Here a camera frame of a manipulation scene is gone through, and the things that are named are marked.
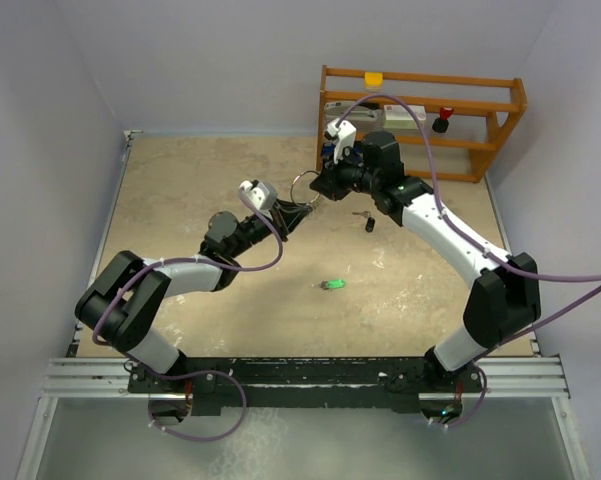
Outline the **silver keyring with clips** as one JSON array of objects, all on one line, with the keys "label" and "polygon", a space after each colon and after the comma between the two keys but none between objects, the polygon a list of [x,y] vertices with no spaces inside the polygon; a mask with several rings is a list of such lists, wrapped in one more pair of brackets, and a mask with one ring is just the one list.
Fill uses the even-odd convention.
[{"label": "silver keyring with clips", "polygon": [[312,209],[316,209],[319,206],[322,196],[310,186],[311,182],[318,175],[318,171],[309,169],[300,172],[293,178],[289,188],[290,201],[293,204]]}]

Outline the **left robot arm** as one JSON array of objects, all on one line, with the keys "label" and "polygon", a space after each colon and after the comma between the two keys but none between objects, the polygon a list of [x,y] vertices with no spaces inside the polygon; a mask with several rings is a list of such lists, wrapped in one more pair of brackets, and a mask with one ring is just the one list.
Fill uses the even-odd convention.
[{"label": "left robot arm", "polygon": [[209,220],[199,253],[191,257],[148,260],[121,251],[78,300],[75,316],[92,330],[95,342],[144,364],[155,385],[174,392],[185,382],[187,357],[153,327],[162,302],[187,293],[218,292],[240,272],[274,266],[281,252],[258,267],[241,266],[237,257],[269,236],[281,246],[312,211],[309,205],[276,200],[271,211],[254,212],[242,221],[229,211],[218,212]]}]

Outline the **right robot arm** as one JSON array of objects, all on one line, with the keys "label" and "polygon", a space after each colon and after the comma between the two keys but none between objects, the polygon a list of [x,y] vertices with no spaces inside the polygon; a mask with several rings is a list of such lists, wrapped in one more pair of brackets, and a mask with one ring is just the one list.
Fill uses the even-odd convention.
[{"label": "right robot arm", "polygon": [[333,151],[323,158],[311,189],[332,201],[351,192],[369,195],[380,213],[424,240],[470,289],[461,326],[425,354],[426,383],[447,391],[467,364],[539,318],[537,264],[526,253],[513,256],[493,245],[437,204],[431,186],[406,174],[391,133],[326,138]]}]

